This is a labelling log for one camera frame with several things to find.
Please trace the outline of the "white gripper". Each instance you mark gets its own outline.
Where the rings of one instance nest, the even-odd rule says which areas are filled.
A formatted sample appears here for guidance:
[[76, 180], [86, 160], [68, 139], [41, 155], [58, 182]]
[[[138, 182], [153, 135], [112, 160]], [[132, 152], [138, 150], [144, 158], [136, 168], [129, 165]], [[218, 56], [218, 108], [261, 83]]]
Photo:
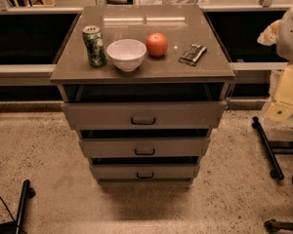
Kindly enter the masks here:
[[[257, 38], [264, 46], [276, 43], [280, 19], [272, 22]], [[265, 103], [264, 115], [274, 122], [283, 122], [293, 115], [293, 62], [271, 74], [270, 98]]]

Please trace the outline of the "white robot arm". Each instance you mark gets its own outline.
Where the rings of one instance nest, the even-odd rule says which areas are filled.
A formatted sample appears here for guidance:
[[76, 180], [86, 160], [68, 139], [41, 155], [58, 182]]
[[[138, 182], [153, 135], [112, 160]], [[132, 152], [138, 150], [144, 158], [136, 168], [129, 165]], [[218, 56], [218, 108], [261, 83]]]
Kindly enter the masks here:
[[288, 61], [281, 71], [272, 74], [270, 100], [264, 106], [266, 118], [282, 122], [293, 115], [293, 5], [259, 35], [257, 42], [276, 44], [277, 54]]

